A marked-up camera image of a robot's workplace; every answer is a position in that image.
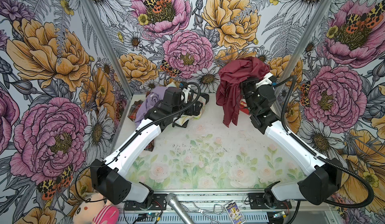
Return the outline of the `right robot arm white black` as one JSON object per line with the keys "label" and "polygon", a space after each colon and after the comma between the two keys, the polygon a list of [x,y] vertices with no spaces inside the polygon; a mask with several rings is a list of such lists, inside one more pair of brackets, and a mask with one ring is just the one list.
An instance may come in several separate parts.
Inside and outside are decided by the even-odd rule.
{"label": "right robot arm white black", "polygon": [[271,110],[276,101],[274,87],[276,77],[267,73],[262,79],[250,77],[240,84],[253,126],[276,142],[288,153],[305,173],[306,178],[291,183],[276,181],[264,190],[264,203],[275,208],[286,200],[308,201],[320,205],[337,192],[342,171],[338,159],[331,165],[322,161],[324,155],[316,152],[289,129],[284,129],[277,114]]}

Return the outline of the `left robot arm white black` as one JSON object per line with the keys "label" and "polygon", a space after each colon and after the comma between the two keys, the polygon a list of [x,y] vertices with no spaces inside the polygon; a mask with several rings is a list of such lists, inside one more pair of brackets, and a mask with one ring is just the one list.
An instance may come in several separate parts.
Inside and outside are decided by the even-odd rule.
{"label": "left robot arm white black", "polygon": [[96,159],[90,164],[93,188],[114,205],[134,202],[142,209],[150,208],[153,190],[144,183],[130,182],[126,177],[129,169],[167,126],[185,128],[188,120],[183,117],[198,117],[209,99],[209,95],[202,93],[194,82],[184,82],[178,88],[165,88],[130,137],[104,160]]}

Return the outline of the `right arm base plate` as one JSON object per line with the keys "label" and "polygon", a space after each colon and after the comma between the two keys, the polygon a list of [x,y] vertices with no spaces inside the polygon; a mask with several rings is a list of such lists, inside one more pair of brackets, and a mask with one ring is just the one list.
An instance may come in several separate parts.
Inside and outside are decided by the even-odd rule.
{"label": "right arm base plate", "polygon": [[248,193],[244,204],[249,205],[252,210],[290,210],[292,208],[290,201],[278,201],[269,194],[262,192]]}

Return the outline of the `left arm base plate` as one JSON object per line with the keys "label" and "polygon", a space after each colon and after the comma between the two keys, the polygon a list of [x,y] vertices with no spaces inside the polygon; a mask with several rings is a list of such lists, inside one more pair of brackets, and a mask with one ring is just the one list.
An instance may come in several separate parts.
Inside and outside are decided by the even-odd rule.
{"label": "left arm base plate", "polygon": [[124,204],[125,211],[165,211],[167,207],[167,194],[155,193],[144,203],[128,201]]}

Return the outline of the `maroon cloth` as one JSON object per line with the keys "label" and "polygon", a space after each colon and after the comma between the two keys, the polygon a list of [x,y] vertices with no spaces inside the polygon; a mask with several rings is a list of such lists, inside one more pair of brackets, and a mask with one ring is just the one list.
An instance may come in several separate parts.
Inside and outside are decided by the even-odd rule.
{"label": "maroon cloth", "polygon": [[220,85],[216,92],[216,104],[223,108],[223,124],[238,124],[240,102],[242,99],[240,84],[250,77],[261,80],[270,72],[268,65],[256,57],[234,60],[219,71]]}

